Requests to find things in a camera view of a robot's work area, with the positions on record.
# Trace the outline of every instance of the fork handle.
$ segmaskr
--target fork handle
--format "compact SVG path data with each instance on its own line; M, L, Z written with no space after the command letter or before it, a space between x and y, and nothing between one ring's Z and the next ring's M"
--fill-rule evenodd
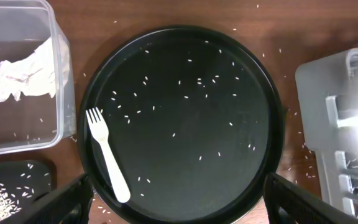
M114 194L119 202L126 203L131 197L127 182L125 181L117 161L112 154L109 143L107 141L100 142L100 146L107 165Z

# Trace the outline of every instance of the clear plastic container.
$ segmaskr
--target clear plastic container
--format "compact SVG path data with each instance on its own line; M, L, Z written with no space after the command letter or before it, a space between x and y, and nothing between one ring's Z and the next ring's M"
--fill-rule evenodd
M53 9L43 0L0 1L0 62L28 57L49 37L56 95L11 95L0 103L0 154L52 147L76 131L70 46Z

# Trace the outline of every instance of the plastic container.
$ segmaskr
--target plastic container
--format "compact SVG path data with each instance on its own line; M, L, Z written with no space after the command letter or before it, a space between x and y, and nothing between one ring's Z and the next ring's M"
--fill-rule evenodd
M52 147L76 131L71 56L63 51L70 46L53 9L43 0L0 1L0 62L28 57L49 37L56 95L22 94L20 101L10 96L0 103L0 154Z

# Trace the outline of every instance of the brown wooden surface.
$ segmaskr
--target brown wooden surface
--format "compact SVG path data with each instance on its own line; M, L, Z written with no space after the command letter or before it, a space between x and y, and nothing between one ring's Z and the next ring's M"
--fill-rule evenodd
M290 109L285 152L278 173L321 196L318 176L306 177L307 172L318 174L314 154L301 147L304 138L298 133L303 128L294 75L296 68L305 62L358 46L358 0L49 2L71 44L77 108L101 61L118 45L147 29L192 24L221 31L244 44L273 76L283 104ZM64 139L50 149L0 156L0 161L16 159L53 161L58 186L83 172L76 143L71 139ZM106 208L96 197L89 223L125 223L109 209L102 213L98 206ZM263 200L239 223L268 223Z

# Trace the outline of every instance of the white paper towel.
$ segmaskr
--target white paper towel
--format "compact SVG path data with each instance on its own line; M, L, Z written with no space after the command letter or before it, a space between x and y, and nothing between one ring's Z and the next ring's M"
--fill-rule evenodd
M70 52L60 36L59 44L65 85L70 71ZM14 63L7 60L0 62L0 102L6 101L10 94L19 101L21 92L25 96L41 96L49 93L53 98L56 89L51 38L23 60Z

